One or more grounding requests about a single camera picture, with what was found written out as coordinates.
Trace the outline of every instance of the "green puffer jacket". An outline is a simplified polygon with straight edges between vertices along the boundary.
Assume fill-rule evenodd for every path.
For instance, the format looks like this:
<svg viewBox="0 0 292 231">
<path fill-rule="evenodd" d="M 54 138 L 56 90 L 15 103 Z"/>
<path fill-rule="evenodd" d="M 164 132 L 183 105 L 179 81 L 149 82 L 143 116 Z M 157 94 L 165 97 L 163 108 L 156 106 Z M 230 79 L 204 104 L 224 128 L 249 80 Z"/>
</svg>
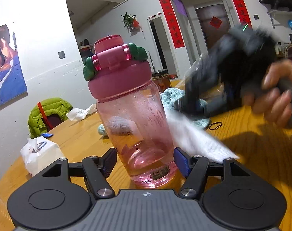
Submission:
<svg viewBox="0 0 292 231">
<path fill-rule="evenodd" d="M 62 122 L 68 119 L 66 114 L 73 108 L 70 103 L 58 97 L 46 99 L 41 102 L 41 105 L 47 117 L 58 115 Z M 42 114 L 38 106 L 34 107 L 30 112 L 28 126 L 31 138 L 36 138 L 42 133 L 46 133 L 47 127 L 42 120 Z"/>
</svg>

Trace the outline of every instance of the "rubber band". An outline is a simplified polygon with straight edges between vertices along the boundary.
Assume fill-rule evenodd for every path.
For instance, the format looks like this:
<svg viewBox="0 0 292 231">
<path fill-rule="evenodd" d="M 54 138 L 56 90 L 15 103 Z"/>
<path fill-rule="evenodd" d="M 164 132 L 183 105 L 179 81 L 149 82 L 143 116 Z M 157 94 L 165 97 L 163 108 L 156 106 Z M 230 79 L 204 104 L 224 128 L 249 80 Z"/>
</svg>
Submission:
<svg viewBox="0 0 292 231">
<path fill-rule="evenodd" d="M 210 128 L 211 126 L 216 125 L 216 124 L 218 124 L 218 126 L 216 126 L 215 128 Z M 222 127 L 222 126 L 223 126 L 223 123 L 222 123 L 222 122 L 215 122 L 215 123 L 210 124 L 210 125 L 208 126 L 208 128 L 209 128 L 210 130 L 217 130 L 218 128 L 220 128 L 220 127 Z"/>
</svg>

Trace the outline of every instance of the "red strap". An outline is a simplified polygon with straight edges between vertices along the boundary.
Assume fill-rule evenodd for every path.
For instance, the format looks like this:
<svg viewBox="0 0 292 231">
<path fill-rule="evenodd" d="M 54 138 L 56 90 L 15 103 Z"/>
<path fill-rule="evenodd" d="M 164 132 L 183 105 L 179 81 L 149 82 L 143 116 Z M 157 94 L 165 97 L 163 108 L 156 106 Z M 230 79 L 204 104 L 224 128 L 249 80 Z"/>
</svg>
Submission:
<svg viewBox="0 0 292 231">
<path fill-rule="evenodd" d="M 53 126 L 51 125 L 51 123 L 48 121 L 48 118 L 46 117 L 44 110 L 42 108 L 41 102 L 37 103 L 38 108 L 40 110 L 40 113 L 42 114 L 42 118 L 44 119 L 45 123 L 49 126 L 50 129 L 53 129 Z"/>
</svg>

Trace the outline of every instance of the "human hand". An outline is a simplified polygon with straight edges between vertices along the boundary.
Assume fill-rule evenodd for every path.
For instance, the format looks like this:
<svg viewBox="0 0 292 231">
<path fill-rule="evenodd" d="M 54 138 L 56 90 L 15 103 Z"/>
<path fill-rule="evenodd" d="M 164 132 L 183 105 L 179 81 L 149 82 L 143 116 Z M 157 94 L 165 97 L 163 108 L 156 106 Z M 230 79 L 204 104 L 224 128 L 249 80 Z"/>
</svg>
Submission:
<svg viewBox="0 0 292 231">
<path fill-rule="evenodd" d="M 261 88 L 268 90 L 277 85 L 280 78 L 287 78 L 292 82 L 292 61 L 284 59 L 271 64 L 262 81 Z M 292 115 L 292 92 L 286 90 L 280 94 L 278 88 L 271 89 L 267 94 L 255 98 L 253 93 L 246 93 L 242 98 L 243 105 L 250 105 L 255 114 L 264 114 L 269 122 L 279 127 L 285 127 Z"/>
</svg>

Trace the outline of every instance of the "white tissue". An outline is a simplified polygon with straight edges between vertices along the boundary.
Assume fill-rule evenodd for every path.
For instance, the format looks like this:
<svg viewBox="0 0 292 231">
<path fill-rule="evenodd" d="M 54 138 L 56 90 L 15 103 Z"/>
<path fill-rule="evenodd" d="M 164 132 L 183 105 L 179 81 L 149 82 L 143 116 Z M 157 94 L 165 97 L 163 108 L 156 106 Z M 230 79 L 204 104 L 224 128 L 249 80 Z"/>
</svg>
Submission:
<svg viewBox="0 0 292 231">
<path fill-rule="evenodd" d="M 59 146 L 43 136 L 27 139 L 27 144 L 21 149 L 25 168 L 31 176 L 36 175 L 48 165 L 64 157 Z"/>
<path fill-rule="evenodd" d="M 86 118 L 87 115 L 90 115 L 97 111 L 97 107 L 95 104 L 91 104 L 89 108 L 86 110 L 80 108 L 74 108 L 69 113 L 67 113 L 67 117 L 70 121 L 81 121 Z"/>
<path fill-rule="evenodd" d="M 174 110 L 167 110 L 165 114 L 174 145 L 190 156 L 201 155 L 217 163 L 223 163 L 223 160 L 229 157 L 239 158 L 220 141 L 197 128 L 183 114 Z"/>
</svg>

